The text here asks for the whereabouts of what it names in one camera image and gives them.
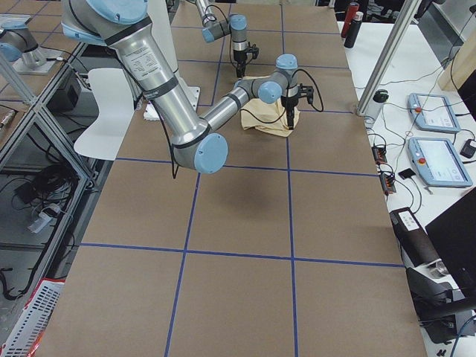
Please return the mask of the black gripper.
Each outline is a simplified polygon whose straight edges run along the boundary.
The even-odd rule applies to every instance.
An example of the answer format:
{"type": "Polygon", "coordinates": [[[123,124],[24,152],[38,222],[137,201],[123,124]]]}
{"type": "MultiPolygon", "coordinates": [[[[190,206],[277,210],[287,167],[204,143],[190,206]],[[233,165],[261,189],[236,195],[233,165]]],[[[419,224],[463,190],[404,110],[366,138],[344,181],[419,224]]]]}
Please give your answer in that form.
{"type": "Polygon", "coordinates": [[[234,61],[236,62],[236,73],[245,73],[248,61],[248,48],[244,50],[233,49],[234,61]]]}
{"type": "Polygon", "coordinates": [[[293,95],[291,97],[281,97],[281,105],[286,111],[286,119],[287,121],[293,121],[295,117],[295,107],[299,101],[299,95],[293,95]]]}

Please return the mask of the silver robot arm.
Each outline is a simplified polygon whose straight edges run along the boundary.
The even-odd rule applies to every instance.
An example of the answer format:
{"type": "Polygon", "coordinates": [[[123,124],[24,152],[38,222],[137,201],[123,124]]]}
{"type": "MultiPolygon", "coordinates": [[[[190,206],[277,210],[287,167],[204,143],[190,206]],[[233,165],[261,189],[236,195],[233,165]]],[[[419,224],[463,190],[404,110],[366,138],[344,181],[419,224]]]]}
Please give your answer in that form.
{"type": "Polygon", "coordinates": [[[220,7],[209,1],[190,1],[195,4],[202,21],[202,37],[206,43],[230,36],[233,56],[230,62],[235,68],[236,76],[243,78],[247,65],[259,55],[259,48],[248,41],[247,19],[242,14],[226,16],[220,7]]]}
{"type": "Polygon", "coordinates": [[[212,109],[198,116],[184,83],[176,76],[175,48],[164,1],[63,1],[62,28],[67,37],[116,52],[145,99],[171,129],[171,159],[200,173],[215,173],[223,167],[228,144],[217,129],[249,100],[274,103],[298,89],[293,77],[297,59],[282,54],[271,75],[240,80],[212,109]]]}

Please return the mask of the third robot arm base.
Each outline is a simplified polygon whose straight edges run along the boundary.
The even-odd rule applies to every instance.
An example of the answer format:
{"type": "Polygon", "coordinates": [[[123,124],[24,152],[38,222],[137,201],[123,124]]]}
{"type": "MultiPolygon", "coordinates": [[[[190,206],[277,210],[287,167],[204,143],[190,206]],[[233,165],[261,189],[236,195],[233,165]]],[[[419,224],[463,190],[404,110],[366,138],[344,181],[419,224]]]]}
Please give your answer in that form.
{"type": "Polygon", "coordinates": [[[1,54],[18,74],[46,75],[53,63],[47,55],[58,51],[41,48],[28,26],[19,20],[1,24],[1,54]]]}

